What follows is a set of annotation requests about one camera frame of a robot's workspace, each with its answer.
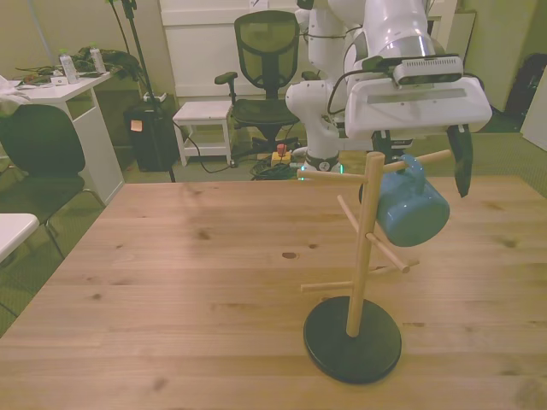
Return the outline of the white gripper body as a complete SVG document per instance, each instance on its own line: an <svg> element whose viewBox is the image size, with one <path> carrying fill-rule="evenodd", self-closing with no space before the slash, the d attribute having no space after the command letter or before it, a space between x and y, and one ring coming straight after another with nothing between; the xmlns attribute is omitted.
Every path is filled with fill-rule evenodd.
<svg viewBox="0 0 547 410"><path fill-rule="evenodd" d="M476 132L491 116L491 105L476 78L405 87L390 79L369 79L351 89L344 124L348 138L370 139L374 132L418 135L450 126L468 126Z"/></svg>

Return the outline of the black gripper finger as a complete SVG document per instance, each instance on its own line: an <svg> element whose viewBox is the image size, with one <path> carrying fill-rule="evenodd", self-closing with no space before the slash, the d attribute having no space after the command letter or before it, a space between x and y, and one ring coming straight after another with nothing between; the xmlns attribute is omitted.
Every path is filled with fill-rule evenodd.
<svg viewBox="0 0 547 410"><path fill-rule="evenodd" d="M450 149L455 159L455 181L461 197L468 195L473 170L473 141L469 125L447 129Z"/></svg>
<svg viewBox="0 0 547 410"><path fill-rule="evenodd" d="M372 136L373 151L385 156L385 164L391 162L391 137L389 131L376 131Z"/></svg>

